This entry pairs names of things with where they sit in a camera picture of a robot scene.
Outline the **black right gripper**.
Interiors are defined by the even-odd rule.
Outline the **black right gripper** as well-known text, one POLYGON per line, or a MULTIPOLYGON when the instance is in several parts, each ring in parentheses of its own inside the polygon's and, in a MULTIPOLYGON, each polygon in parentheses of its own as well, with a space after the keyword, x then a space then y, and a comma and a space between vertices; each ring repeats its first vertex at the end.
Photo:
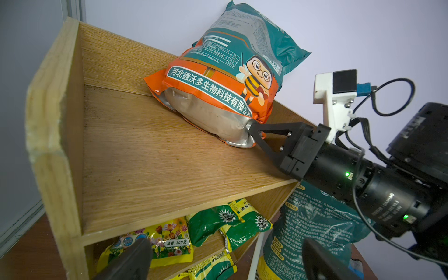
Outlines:
POLYGON ((363 150, 327 143, 327 127, 319 125, 313 129, 304 122, 254 122, 249 134, 286 175, 303 180, 340 201, 353 202, 352 187, 361 175, 363 150))

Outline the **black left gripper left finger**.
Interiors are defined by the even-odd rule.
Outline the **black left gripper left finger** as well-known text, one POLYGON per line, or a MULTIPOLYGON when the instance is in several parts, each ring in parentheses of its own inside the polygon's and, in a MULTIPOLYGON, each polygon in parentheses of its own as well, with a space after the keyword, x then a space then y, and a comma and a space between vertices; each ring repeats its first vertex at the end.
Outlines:
POLYGON ((146 280, 152 261, 152 243, 139 239, 113 260, 94 280, 146 280))

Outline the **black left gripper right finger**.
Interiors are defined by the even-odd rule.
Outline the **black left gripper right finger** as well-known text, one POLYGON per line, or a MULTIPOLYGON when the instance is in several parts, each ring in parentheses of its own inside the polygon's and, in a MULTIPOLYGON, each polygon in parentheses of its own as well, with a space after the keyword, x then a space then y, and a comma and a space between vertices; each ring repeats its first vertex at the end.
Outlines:
POLYGON ((348 266, 313 239, 303 240, 302 260, 308 280, 360 280, 348 266))

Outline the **tall green yellow fertilizer bag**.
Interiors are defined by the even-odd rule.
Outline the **tall green yellow fertilizer bag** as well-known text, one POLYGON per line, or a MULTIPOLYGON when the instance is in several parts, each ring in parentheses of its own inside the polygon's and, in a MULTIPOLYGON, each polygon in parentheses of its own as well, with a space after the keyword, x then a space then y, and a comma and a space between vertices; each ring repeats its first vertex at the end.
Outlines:
POLYGON ((336 256, 358 277, 363 263, 353 260, 352 244, 370 234, 356 210, 306 181, 298 184, 280 209, 257 266, 259 280, 304 280, 302 244, 310 238, 336 256))

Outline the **green orange bee fertilizer bag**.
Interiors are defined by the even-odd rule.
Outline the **green orange bee fertilizer bag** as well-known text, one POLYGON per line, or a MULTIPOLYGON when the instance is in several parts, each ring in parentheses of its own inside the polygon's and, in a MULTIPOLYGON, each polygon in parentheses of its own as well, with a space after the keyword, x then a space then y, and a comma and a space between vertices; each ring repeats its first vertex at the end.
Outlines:
POLYGON ((251 148, 251 124, 267 122, 284 76, 308 56, 262 13, 230 2, 191 48, 145 83, 190 124, 230 146, 251 148))

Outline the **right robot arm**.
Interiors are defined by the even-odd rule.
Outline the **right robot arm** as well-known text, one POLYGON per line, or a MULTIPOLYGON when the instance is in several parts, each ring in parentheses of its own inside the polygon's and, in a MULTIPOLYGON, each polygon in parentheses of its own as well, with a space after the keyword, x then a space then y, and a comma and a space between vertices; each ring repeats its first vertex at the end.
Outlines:
POLYGON ((415 259, 448 270, 448 107, 425 104, 388 146, 380 166, 362 149, 325 143, 327 126, 304 122, 259 124, 249 134, 287 176, 305 181, 374 221, 391 241, 412 232, 415 259))

